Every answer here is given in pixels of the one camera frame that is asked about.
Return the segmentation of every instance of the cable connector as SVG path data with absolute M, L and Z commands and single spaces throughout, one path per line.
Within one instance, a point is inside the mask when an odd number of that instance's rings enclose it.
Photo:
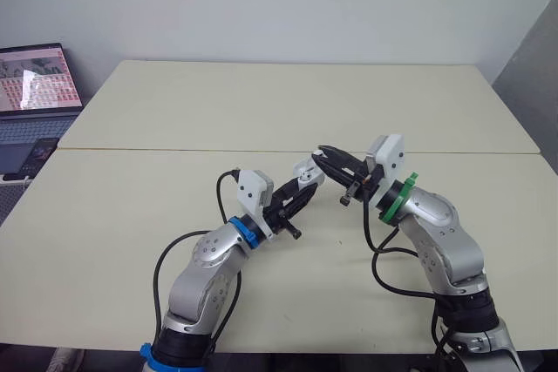
M 235 169 L 230 171 L 230 174 L 233 178 L 235 178 L 236 183 L 238 183 L 238 178 L 241 175 L 241 169 L 239 169 L 238 167 L 236 167 Z

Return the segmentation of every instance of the laptop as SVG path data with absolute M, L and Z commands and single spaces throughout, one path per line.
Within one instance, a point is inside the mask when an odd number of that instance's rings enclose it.
M 38 139 L 59 139 L 82 110 L 61 44 L 0 49 L 0 173 L 18 172 Z

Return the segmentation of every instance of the gray panel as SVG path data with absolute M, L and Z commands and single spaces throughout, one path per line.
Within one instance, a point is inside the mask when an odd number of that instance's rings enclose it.
M 558 0 L 550 1 L 493 88 L 558 173 Z

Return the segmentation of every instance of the table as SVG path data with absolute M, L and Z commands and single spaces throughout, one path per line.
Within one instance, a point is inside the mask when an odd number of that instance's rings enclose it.
M 0 342 L 137 350 L 153 336 L 151 278 L 160 251 L 182 233 L 220 225 L 217 175 L 259 168 L 279 185 L 306 156 L 57 150 L 0 229 Z M 419 173 L 419 186 L 453 202 L 481 245 L 515 347 L 558 347 L 558 184 L 548 164 L 532 154 L 407 154 L 402 177 L 410 171 Z M 224 183 L 232 215 L 235 190 Z M 293 219 L 303 237 L 282 233 L 248 261 L 219 351 L 433 351 L 432 303 L 375 284 L 360 206 L 340 206 L 341 192 L 331 181 L 321 186 Z M 390 228 L 371 218 L 378 241 Z M 193 244 L 169 254 L 163 303 Z M 398 237 L 398 244 L 410 243 Z M 385 258 L 387 281 L 428 289 L 413 258 Z
M 123 61 L 58 146 L 361 152 L 392 132 L 408 152 L 539 152 L 470 65 Z

